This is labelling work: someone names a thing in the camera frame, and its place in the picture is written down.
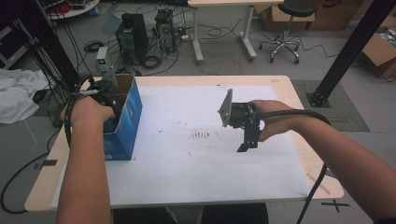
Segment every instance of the cable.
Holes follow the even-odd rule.
[[[124,10],[115,10],[115,11],[113,11],[112,16],[113,16],[115,19],[119,20],[119,21],[121,21],[122,18],[117,17],[117,16],[116,16],[116,12],[122,12],[122,14],[128,13],[128,12],[126,12],[126,11],[124,11]]]
[[[66,134],[66,139],[67,139],[67,144],[70,146],[71,144],[71,139],[72,139],[72,133],[71,133],[71,116],[72,116],[72,111],[73,111],[73,107],[74,104],[77,100],[77,94],[80,92],[82,84],[84,84],[84,82],[86,80],[89,80],[91,85],[93,85],[94,80],[93,80],[93,76],[91,74],[89,74],[86,77],[82,77],[76,87],[75,87],[75,91],[70,95],[70,100],[69,103],[67,104],[67,108],[66,111],[64,113],[64,132]]]
[[[304,47],[303,40],[302,40],[299,36],[295,36],[295,37],[289,39],[288,41],[291,41],[291,40],[294,39],[294,38],[299,38],[299,39],[300,39],[300,43],[301,43],[301,46],[303,47],[303,50],[311,50],[311,49],[314,49],[314,48],[316,48],[316,47],[322,47],[323,52],[324,52],[324,55],[326,55],[326,57],[332,58],[332,57],[338,56],[338,53],[337,53],[337,54],[334,54],[334,55],[330,55],[330,56],[327,55],[326,49],[323,47],[323,45],[315,45],[315,46],[312,47],[312,48],[306,49],[306,48]]]
[[[382,74],[382,78],[384,78],[387,82],[394,82],[396,80],[396,78],[394,78],[393,80],[389,80],[387,79],[384,74]]]
[[[61,129],[58,129],[50,138],[49,141],[47,142],[47,151],[50,151],[50,140],[55,136],[56,133],[58,133]]]
[[[275,112],[269,112],[269,113],[264,113],[264,114],[258,114],[258,115],[256,115],[256,118],[257,119],[267,119],[267,118],[271,118],[271,117],[284,116],[284,115],[307,115],[307,116],[311,116],[316,119],[320,119],[321,121],[331,125],[330,122],[324,116],[322,116],[321,114],[319,114],[317,112],[310,111],[310,110],[292,109],[292,110],[275,111]],[[327,171],[327,166],[326,166],[326,164],[323,164],[317,181],[315,182],[312,189],[309,191],[309,194],[308,194],[308,197],[306,198],[303,210],[301,211],[301,214],[297,220],[297,224],[300,224],[301,221],[303,220],[305,212],[306,212],[309,204],[311,203],[315,192],[317,191],[321,181],[323,180],[324,176],[326,175],[326,171]]]
[[[219,38],[221,38],[221,37],[224,37],[224,36],[226,36],[226,35],[229,35],[230,33],[233,33],[233,30],[236,28],[236,26],[239,24],[239,22],[241,22],[241,20],[242,20],[242,19],[240,19],[232,29],[229,28],[229,27],[220,27],[220,28],[219,28],[219,27],[214,27],[214,26],[202,25],[202,24],[198,23],[198,25],[200,25],[200,26],[212,28],[212,29],[210,29],[208,32],[210,32],[211,30],[230,29],[230,32],[227,33],[227,34],[225,34],[225,35],[221,35],[221,30],[220,30],[220,34],[217,35],[216,37],[212,37],[212,38],[200,38],[200,39],[219,39]]]
[[[160,66],[161,62],[162,60],[157,56],[148,56],[143,60],[142,66],[146,69],[154,69]]]
[[[173,61],[173,63],[172,63],[168,68],[166,68],[165,70],[163,70],[163,71],[161,71],[161,72],[156,72],[156,73],[151,73],[151,74],[145,74],[145,77],[157,75],[157,74],[160,74],[160,73],[162,73],[162,72],[166,72],[166,71],[168,71],[169,69],[171,69],[171,68],[175,65],[175,63],[177,62],[177,59],[178,59],[178,50],[177,50],[177,48],[178,48],[178,46],[179,46],[180,44],[181,44],[181,41],[180,41],[180,43],[178,43],[178,45],[176,46],[176,53],[177,53],[177,56],[176,56],[175,60]]]
[[[260,34],[260,35],[264,35],[268,40],[273,40],[270,37],[268,37],[268,35],[266,35],[264,32],[261,31],[250,31],[249,34]]]
[[[5,194],[6,194],[6,190],[7,190],[7,188],[8,188],[8,186],[12,183],[12,181],[15,179],[15,177],[17,177],[18,176],[18,174],[20,173],[20,172],[22,172],[26,167],[28,167],[30,164],[32,164],[33,162],[35,162],[35,161],[37,161],[37,160],[39,160],[39,159],[41,159],[41,158],[43,158],[43,157],[45,157],[45,156],[47,156],[47,155],[49,155],[50,153],[49,152],[46,152],[46,153],[44,153],[44,154],[42,154],[41,156],[38,156],[38,157],[36,157],[35,159],[33,159],[32,161],[29,161],[28,163],[26,163],[24,166],[22,166],[22,168],[17,172],[17,173],[15,173],[15,175],[13,175],[9,180],[8,180],[8,182],[6,183],[6,185],[3,187],[3,190],[1,191],[1,207],[3,208],[3,210],[5,211],[5,212],[7,212],[7,213],[10,213],[10,214],[22,214],[22,213],[25,213],[25,212],[27,212],[27,210],[26,209],[23,209],[23,210],[20,210],[20,211],[14,211],[14,210],[11,210],[11,209],[9,209],[9,208],[7,208],[7,206],[6,206],[6,203],[5,203]]]
[[[232,62],[233,62],[233,68],[231,69],[231,71],[233,71],[233,69],[235,68],[235,65],[238,64],[238,65],[239,65],[239,71],[238,71],[237,75],[240,75],[240,74],[241,74],[242,65],[241,65],[241,63],[239,63],[237,60],[234,60],[234,59],[221,59],[221,60],[217,60],[217,61],[210,62],[210,63],[219,63],[219,62],[224,62],[224,61],[232,61]],[[218,75],[218,76],[227,76],[227,75],[230,75],[229,73],[227,73],[227,74],[222,74],[222,73],[211,72],[211,71],[205,70],[204,68],[201,67],[201,66],[204,65],[204,64],[210,64],[210,63],[202,63],[202,64],[200,64],[200,65],[196,64],[195,66],[196,66],[199,70],[201,70],[201,71],[203,71],[203,72],[206,72],[206,73],[209,73],[209,74],[215,74],[215,75]]]
[[[151,11],[147,11],[147,12],[140,13],[140,14],[148,14],[148,13],[150,13],[150,12],[154,12],[154,11],[157,10],[157,6],[155,6],[155,5],[145,5],[145,6],[142,6],[142,7],[137,8],[137,9],[136,9],[136,14],[139,14],[139,10],[142,9],[143,7],[154,7],[154,9],[152,9]]]
[[[88,53],[95,53],[99,51],[99,48],[103,47],[105,44],[99,40],[93,40],[84,45],[84,50]]]

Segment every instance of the cardboard box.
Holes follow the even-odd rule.
[[[114,133],[104,133],[105,159],[107,161],[129,161],[134,151],[134,141],[137,135],[142,101],[137,83],[132,75],[117,75],[119,87],[115,96],[125,99],[120,115],[120,122]],[[111,128],[111,120],[105,122],[105,128]]]
[[[259,19],[265,31],[284,31],[289,23],[290,15],[282,12],[278,7],[259,6]],[[315,14],[310,17],[294,17],[291,24],[291,30],[304,30],[308,21],[314,21]]]
[[[396,77],[396,48],[374,34],[362,50],[363,61],[378,77]]]
[[[315,21],[307,24],[311,31],[344,30],[355,16],[363,0],[311,0],[317,7]]]

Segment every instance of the cardboard box on floor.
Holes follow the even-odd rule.
[[[379,31],[387,28],[396,28],[395,17],[387,17]],[[363,61],[376,76],[396,77],[396,48],[380,35],[374,34],[361,52]]]
[[[279,10],[278,7],[255,6],[260,22],[265,31],[284,31],[290,20],[290,15]],[[293,18],[291,30],[304,30],[308,21],[314,21],[315,14],[305,18]]]
[[[357,13],[363,0],[311,0],[317,7],[315,21],[307,24],[311,31],[344,30]]]

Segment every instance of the right hand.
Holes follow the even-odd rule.
[[[252,101],[252,103],[254,103],[254,105],[257,107],[258,113],[268,113],[279,110],[294,109],[279,101],[254,100]],[[265,126],[264,129],[260,132],[259,141],[263,142],[273,135],[285,133],[289,130],[292,130],[295,125],[296,117],[301,116],[285,115],[264,119]]]
[[[64,113],[66,108],[61,113],[61,120],[64,120]],[[110,106],[99,105],[91,96],[76,100],[72,117],[70,120],[71,126],[77,123],[87,122],[105,122],[107,119],[114,119],[115,115]]]

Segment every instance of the forearm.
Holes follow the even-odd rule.
[[[396,217],[396,172],[369,150],[318,119],[298,118],[299,133],[373,219]]]
[[[99,119],[89,119],[73,127],[59,201],[59,223],[110,221],[102,132],[103,122]]]

